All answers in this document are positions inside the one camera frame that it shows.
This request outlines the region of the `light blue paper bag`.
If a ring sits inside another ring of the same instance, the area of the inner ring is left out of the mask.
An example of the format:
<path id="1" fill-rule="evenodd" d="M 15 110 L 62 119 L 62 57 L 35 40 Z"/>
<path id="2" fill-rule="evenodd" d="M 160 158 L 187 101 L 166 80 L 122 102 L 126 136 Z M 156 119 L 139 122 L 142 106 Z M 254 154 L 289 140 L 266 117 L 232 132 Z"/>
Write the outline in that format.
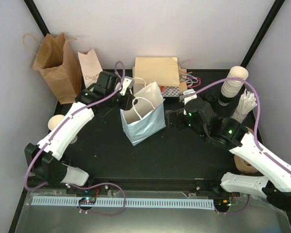
<path id="1" fill-rule="evenodd" d="M 166 127 L 164 98 L 157 82 L 134 94 L 132 108 L 120 110 L 122 128 L 133 146 Z"/>

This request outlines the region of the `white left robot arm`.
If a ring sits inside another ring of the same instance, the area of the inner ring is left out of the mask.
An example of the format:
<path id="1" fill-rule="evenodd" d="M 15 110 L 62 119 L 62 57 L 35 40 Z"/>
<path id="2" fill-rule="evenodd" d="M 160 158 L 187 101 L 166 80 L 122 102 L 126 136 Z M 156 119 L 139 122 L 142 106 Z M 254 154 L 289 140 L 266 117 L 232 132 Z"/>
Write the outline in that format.
<path id="1" fill-rule="evenodd" d="M 37 144 L 29 143 L 25 147 L 28 164 L 25 175 L 33 173 L 44 180 L 43 184 L 73 184 L 82 193 L 91 193 L 94 181 L 89 179 L 86 171 L 69 164 L 65 150 L 100 110 L 107 107 L 131 109 L 134 103 L 133 85 L 131 77 L 120 77 L 117 72 L 100 72 L 97 82 L 80 92 L 68 113 L 48 135 Z"/>

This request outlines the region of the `paper cup near left arm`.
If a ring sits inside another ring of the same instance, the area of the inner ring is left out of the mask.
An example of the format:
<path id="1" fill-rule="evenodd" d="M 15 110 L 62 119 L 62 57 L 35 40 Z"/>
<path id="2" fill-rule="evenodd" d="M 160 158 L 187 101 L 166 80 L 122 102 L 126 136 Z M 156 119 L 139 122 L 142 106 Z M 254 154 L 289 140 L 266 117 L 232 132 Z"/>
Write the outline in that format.
<path id="1" fill-rule="evenodd" d="M 52 131 L 64 118 L 64 115 L 54 115 L 48 121 L 48 129 Z"/>

